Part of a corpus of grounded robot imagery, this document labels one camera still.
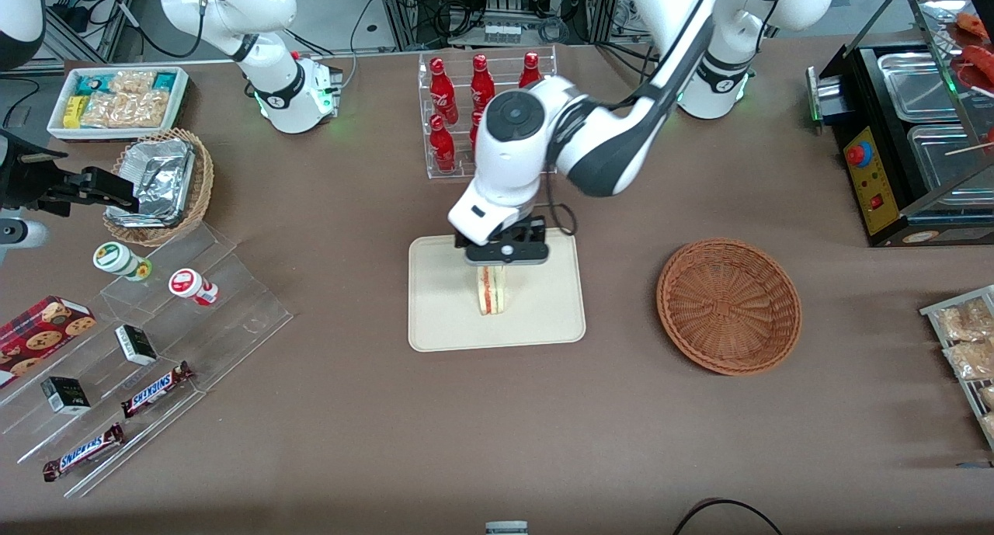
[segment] wicker basket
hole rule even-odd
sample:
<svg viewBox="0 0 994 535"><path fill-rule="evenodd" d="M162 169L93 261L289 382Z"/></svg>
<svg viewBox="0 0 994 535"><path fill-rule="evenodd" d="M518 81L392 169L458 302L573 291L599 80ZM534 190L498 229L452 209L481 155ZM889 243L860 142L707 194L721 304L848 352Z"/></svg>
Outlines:
<svg viewBox="0 0 994 535"><path fill-rule="evenodd" d="M677 348L730 376L780 364L801 329L791 278L766 253L727 238L674 253L656 284L656 309Z"/></svg>
<svg viewBox="0 0 994 535"><path fill-rule="evenodd" d="M155 246L165 244L174 235L178 235L188 228L196 227L196 224L203 220L203 214L207 212L207 206L210 202L210 188L214 185L214 163L210 160L210 153L207 152L201 140L196 138L196 135L185 129L170 129L139 139L139 141L156 142L167 139L183 139L196 149L193 176L189 178L186 214L184 214L180 224L173 228L124 228L118 227L117 224L107 220L107 217L103 217L103 226L106 226L110 234L117 240L155 248ZM114 174L120 172L123 160L124 152L117 157L117 163L114 164Z"/></svg>

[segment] brown table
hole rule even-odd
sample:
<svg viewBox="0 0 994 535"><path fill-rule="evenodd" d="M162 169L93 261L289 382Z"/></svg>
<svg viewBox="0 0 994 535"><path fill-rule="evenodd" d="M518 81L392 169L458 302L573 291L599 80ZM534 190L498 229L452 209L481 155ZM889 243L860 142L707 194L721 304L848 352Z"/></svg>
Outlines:
<svg viewBox="0 0 994 535"><path fill-rule="evenodd" d="M447 354L407 341L408 245L450 233L464 187L426 178L416 55L362 58L341 117L301 136L259 117L233 64L189 65L207 220L296 318L85 499L0 450L0 531L656 534L727 496L788 533L990 533L994 472L954 468L990 454L916 310L991 283L994 249L867 248L836 147L805 123L803 71L839 44L765 43L734 113L677 114L624 195L558 189L581 219L581 342ZM591 47L560 68L601 99L632 86ZM121 149L54 146L74 167ZM9 253L0 318L107 283L99 209L74 213ZM720 235L769 252L805 305L798 348L761 376L698 368L656 317L667 256ZM712 509L692 532L766 531Z"/></svg>

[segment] red cookie box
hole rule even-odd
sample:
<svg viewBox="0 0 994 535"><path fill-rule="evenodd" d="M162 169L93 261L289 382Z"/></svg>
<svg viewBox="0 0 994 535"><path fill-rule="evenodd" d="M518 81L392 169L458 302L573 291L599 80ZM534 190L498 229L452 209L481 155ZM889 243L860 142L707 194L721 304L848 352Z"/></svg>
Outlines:
<svg viewBox="0 0 994 535"><path fill-rule="evenodd" d="M89 308L45 297L0 326L0 387L27 373L95 323Z"/></svg>

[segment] coca-cola bottle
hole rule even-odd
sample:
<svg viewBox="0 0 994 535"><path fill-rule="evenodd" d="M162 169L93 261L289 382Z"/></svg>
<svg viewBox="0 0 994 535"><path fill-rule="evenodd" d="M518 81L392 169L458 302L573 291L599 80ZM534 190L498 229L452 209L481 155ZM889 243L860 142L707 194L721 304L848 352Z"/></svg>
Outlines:
<svg viewBox="0 0 994 535"><path fill-rule="evenodd" d="M459 108L455 106L452 79L445 75L445 64L440 57L433 57L429 67L432 69L432 104L436 113L443 115L449 125L454 125L459 121Z"/></svg>
<svg viewBox="0 0 994 535"><path fill-rule="evenodd" d="M542 81L542 72L539 72L539 54L529 51L525 54L525 68L521 71L521 78L518 79L518 89L524 89L536 81Z"/></svg>
<svg viewBox="0 0 994 535"><path fill-rule="evenodd" d="M432 135L429 135L429 143L432 143L432 154L438 171L443 174L455 172L455 144L452 142L452 134L445 129L445 121L440 115L432 114L430 123Z"/></svg>
<svg viewBox="0 0 994 535"><path fill-rule="evenodd" d="M473 111L473 126L469 128L469 145L473 146L473 154L476 154L476 131L480 128L480 121L483 121L483 113Z"/></svg>
<svg viewBox="0 0 994 535"><path fill-rule="evenodd" d="M484 54L473 55L473 82L469 89L473 93L473 109L483 111L483 108L494 99L497 92L494 89L494 78L487 69L487 57Z"/></svg>

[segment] blue snack package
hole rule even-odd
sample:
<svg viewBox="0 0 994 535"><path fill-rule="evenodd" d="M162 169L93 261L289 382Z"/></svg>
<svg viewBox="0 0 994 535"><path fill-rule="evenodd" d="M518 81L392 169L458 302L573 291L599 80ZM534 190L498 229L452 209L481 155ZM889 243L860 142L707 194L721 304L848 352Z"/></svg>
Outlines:
<svg viewBox="0 0 994 535"><path fill-rule="evenodd" d="M110 82L114 75L89 75L79 79L75 86L77 96L90 96L94 92L110 92Z"/></svg>
<svg viewBox="0 0 994 535"><path fill-rule="evenodd" d="M172 90L174 82L176 82L176 74L159 74L155 76L155 83L152 88Z"/></svg>

